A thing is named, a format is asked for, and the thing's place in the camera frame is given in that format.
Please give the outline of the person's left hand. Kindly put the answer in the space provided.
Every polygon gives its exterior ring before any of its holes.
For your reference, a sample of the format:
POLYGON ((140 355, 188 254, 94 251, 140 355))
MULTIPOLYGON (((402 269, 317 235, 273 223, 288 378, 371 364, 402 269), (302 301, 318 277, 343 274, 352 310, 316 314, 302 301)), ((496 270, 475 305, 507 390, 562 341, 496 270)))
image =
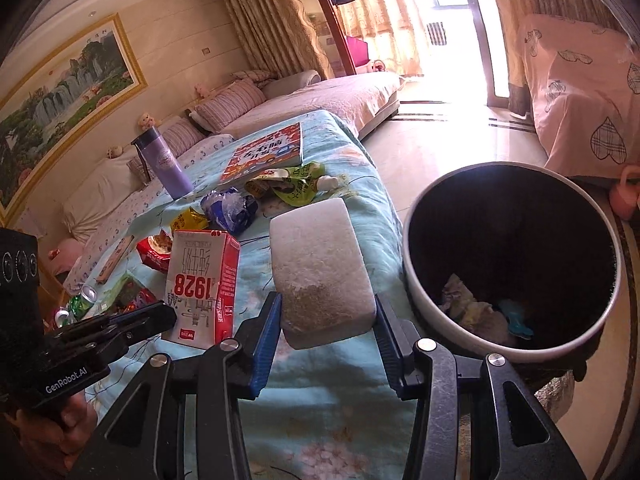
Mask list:
POLYGON ((66 400, 58 415, 62 424, 24 410, 3 417, 17 431, 22 449, 37 470, 51 479, 68 475, 98 424, 83 391, 66 400))

